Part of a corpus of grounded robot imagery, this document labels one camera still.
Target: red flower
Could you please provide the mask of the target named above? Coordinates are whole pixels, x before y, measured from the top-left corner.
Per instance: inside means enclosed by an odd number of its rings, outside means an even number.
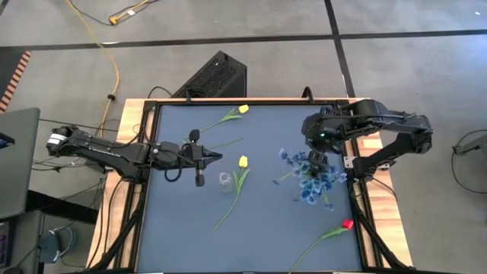
[[[346,228],[347,230],[351,230],[353,228],[353,220],[346,219],[342,223],[342,228]]]

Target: yellow cable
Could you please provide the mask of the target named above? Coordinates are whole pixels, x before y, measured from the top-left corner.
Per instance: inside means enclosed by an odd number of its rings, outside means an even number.
[[[99,46],[107,55],[108,57],[110,57],[110,60],[112,61],[112,64],[113,64],[113,67],[115,68],[115,73],[116,73],[116,83],[115,83],[115,87],[113,88],[113,91],[112,91],[112,95],[115,95],[116,94],[116,91],[118,90],[119,88],[119,83],[120,83],[120,76],[119,76],[119,68],[118,66],[116,65],[115,63],[115,59],[113,59],[113,56],[110,54],[110,52],[105,49],[97,40],[97,38],[95,37],[95,35],[93,34],[93,31],[91,31],[91,28],[90,26],[88,25],[88,23],[86,23],[86,21],[83,19],[83,17],[81,16],[81,14],[79,13],[79,11],[75,8],[75,6],[73,6],[73,4],[71,3],[71,0],[66,0],[66,2],[68,2],[69,6],[71,7],[71,9],[76,13],[76,15],[81,19],[81,21],[83,22],[84,26],[88,29],[88,32],[90,33],[90,36],[91,36],[91,39],[93,40],[94,43],[97,44],[97,46]],[[107,107],[105,108],[105,114],[103,115],[103,119],[102,119],[102,123],[101,123],[101,127],[100,127],[100,136],[103,137],[103,128],[105,126],[105,120],[107,119],[107,114],[108,114],[108,110],[110,108],[110,104],[112,103],[112,100],[109,99],[108,100],[108,103],[107,103]]]
[[[125,11],[122,12],[122,14],[118,15],[118,16],[113,16],[112,18],[110,18],[110,22],[112,22],[112,24],[118,24],[118,20],[120,18],[122,18],[123,16],[125,16],[130,10],[135,10],[136,8],[142,6],[143,4],[145,4],[146,2],[148,2],[149,0],[144,0],[142,1],[141,3],[131,7],[131,8],[127,8]]]

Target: blue table surface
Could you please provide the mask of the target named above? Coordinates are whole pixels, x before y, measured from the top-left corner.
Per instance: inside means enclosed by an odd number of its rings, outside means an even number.
[[[233,106],[163,106],[159,141],[182,144],[191,129],[219,121]],[[201,134],[199,143],[215,148],[224,157],[204,171],[206,184],[195,186],[195,172],[183,170],[176,183],[153,170],[148,186],[144,224],[138,253],[138,272],[287,272],[321,235],[352,218],[347,187],[335,184],[328,193],[333,212],[295,202],[299,180],[289,177],[276,186],[291,168],[278,157],[281,148],[290,154],[305,151],[301,126],[317,106],[250,106],[243,118],[217,125]],[[213,227],[236,196],[221,191],[218,175],[240,173],[238,160],[249,158],[249,175],[234,210],[220,228]],[[343,170],[341,155],[329,162]],[[169,172],[174,177],[176,171]],[[296,270],[360,270],[354,231],[320,242]]]

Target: gray carpet floor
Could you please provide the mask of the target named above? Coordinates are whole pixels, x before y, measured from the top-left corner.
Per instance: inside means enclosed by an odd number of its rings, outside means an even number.
[[[136,2],[74,0],[80,9],[104,21]],[[340,33],[487,29],[487,2],[482,0],[332,0],[332,4]],[[117,27],[88,23],[102,42],[331,34],[321,0],[160,0]],[[10,0],[0,15],[0,47],[69,43],[91,43],[91,39],[64,0]],[[434,128],[429,153],[404,156],[391,168],[415,266],[485,272],[487,197],[455,183],[450,156],[451,146],[462,135],[487,129],[487,36],[342,43],[357,97],[425,114]],[[304,86],[317,97],[346,96],[332,40],[118,48],[110,50],[121,82],[109,119],[120,118],[126,98],[146,97],[155,85],[176,91],[219,50],[248,66],[249,97],[299,97]],[[98,49],[33,51],[8,109],[39,107],[43,118],[98,126],[114,81],[110,60]],[[56,126],[40,124],[36,159],[47,157],[44,146]],[[117,129],[118,122],[107,128]],[[394,138],[388,133],[382,136],[384,143]],[[487,191],[487,159],[474,151],[455,161],[463,183]],[[33,172],[30,188],[63,197],[96,183],[98,177],[89,168]],[[86,193],[76,202],[88,205],[93,195]],[[46,221],[46,226],[63,221]],[[84,265],[94,228],[82,224],[75,228],[80,243],[65,262]],[[57,263],[46,265],[45,271],[73,269]]]

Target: black box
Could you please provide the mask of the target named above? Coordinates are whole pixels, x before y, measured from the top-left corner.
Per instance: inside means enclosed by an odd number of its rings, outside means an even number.
[[[173,97],[246,97],[247,66],[217,52]]]

